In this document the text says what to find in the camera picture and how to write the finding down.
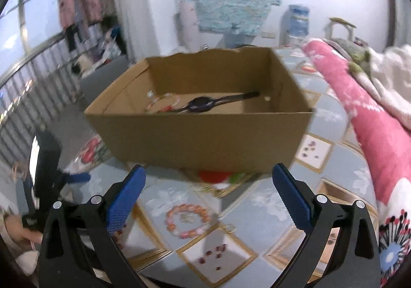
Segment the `beaded bracelet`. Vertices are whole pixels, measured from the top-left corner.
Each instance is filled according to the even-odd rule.
[[[164,99],[164,98],[169,98],[169,97],[175,97],[175,102],[172,103],[171,105],[168,105],[166,107],[163,107],[162,109],[160,109],[158,112],[168,112],[174,109],[174,107],[176,107],[178,105],[178,103],[180,102],[180,96],[176,95],[176,94],[172,94],[172,93],[166,93],[160,97],[156,97],[154,98],[145,108],[145,112],[148,113],[149,110],[154,106],[154,104],[158,103],[160,100]]]
[[[189,231],[179,231],[174,224],[173,217],[174,215],[178,213],[183,213],[183,212],[192,212],[200,216],[202,222],[204,222],[203,225],[199,226],[196,229],[192,229]],[[199,236],[205,231],[205,225],[211,221],[210,216],[207,214],[207,210],[204,209],[202,206],[195,206],[195,205],[187,205],[187,204],[182,204],[180,206],[174,206],[171,210],[169,210],[166,214],[166,224],[167,224],[167,230],[174,236],[180,237],[181,239],[186,239],[186,238],[193,238],[195,236]]]

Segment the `pink blanket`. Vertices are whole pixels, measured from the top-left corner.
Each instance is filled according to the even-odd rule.
[[[410,250],[411,137],[348,74],[348,62],[320,39],[302,50],[334,89],[357,135],[374,184],[379,214],[381,285]]]

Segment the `metal railing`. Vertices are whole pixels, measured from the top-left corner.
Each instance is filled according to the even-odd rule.
[[[27,161],[36,128],[49,125],[76,100],[79,84],[71,65],[102,37],[99,24],[89,31],[90,38],[83,43],[76,38],[71,52],[63,33],[54,36],[0,77],[0,159],[10,166]]]

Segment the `cardboard box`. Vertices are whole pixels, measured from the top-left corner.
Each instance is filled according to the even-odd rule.
[[[148,114],[149,91],[178,94],[180,106],[205,94],[259,91],[260,97],[205,113]],[[86,110],[90,123],[123,162],[226,172],[270,172],[279,162],[289,166],[311,114],[277,56],[259,47],[147,58]]]

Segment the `wall outlet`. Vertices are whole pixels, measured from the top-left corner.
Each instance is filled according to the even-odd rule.
[[[261,37],[266,38],[266,39],[275,39],[275,33],[274,32],[265,32],[265,31],[263,31],[261,33]]]

